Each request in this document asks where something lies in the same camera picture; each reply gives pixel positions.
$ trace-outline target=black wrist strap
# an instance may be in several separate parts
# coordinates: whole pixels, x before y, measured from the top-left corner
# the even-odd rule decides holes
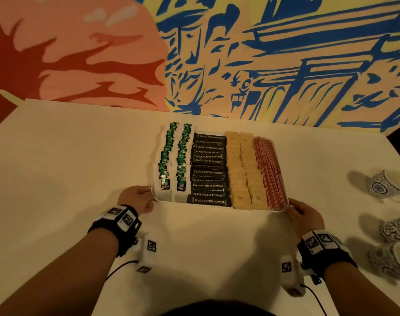
[[[92,224],[88,233],[96,228],[113,232],[119,242],[118,256],[123,256],[134,245],[141,222],[137,211],[129,205],[116,205],[102,213]]]
[[[350,256],[349,249],[326,230],[315,230],[305,234],[297,248],[302,256],[303,267],[312,269],[322,279],[327,267],[336,262],[348,262],[358,268]]]

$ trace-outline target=patterned mug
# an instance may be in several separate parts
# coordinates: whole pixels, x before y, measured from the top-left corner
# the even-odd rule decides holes
[[[391,197],[400,203],[400,170],[383,170],[367,179],[366,188],[377,198]]]
[[[372,266],[382,276],[400,280],[400,242],[390,242],[368,252]]]
[[[382,224],[380,234],[386,242],[400,242],[400,217]]]

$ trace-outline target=black cable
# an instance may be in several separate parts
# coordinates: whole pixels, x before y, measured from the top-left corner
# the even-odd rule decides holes
[[[316,299],[317,302],[320,304],[320,307],[321,307],[321,309],[323,310],[324,315],[327,316],[326,311],[325,311],[324,308],[323,308],[323,305],[321,305],[320,300],[318,299],[317,295],[315,295],[315,293],[313,292],[313,290],[312,290],[311,288],[309,288],[308,286],[306,286],[306,285],[302,285],[302,284],[300,284],[300,285],[301,285],[301,287],[304,287],[304,288],[309,289],[309,290],[311,291],[311,293],[313,293],[313,295],[315,296],[315,299]]]
[[[105,279],[105,281],[107,281],[108,278],[111,277],[111,276],[112,276],[116,271],[118,271],[122,266],[126,266],[127,264],[130,264],[130,263],[136,263],[136,264],[137,264],[138,262],[139,262],[138,260],[130,260],[129,262],[126,262],[126,263],[124,263],[124,264],[118,266],[112,273],[110,273],[110,274],[108,275],[108,277]]]

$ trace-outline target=mural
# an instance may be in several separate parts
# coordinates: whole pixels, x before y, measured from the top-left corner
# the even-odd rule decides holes
[[[0,0],[1,90],[388,134],[400,0]]]

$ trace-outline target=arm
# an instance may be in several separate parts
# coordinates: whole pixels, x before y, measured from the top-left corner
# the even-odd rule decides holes
[[[324,230],[321,214],[294,199],[286,213],[299,238],[313,230]],[[340,316],[400,316],[398,307],[390,298],[372,284],[355,266],[337,262],[324,272],[324,279]]]
[[[330,265],[325,282],[339,315],[395,315],[398,307],[355,266],[339,262]]]
[[[134,207],[140,216],[152,211],[152,197],[149,187],[134,186],[121,193],[118,204]],[[92,230],[2,303],[0,316],[92,314],[117,253],[112,232]]]

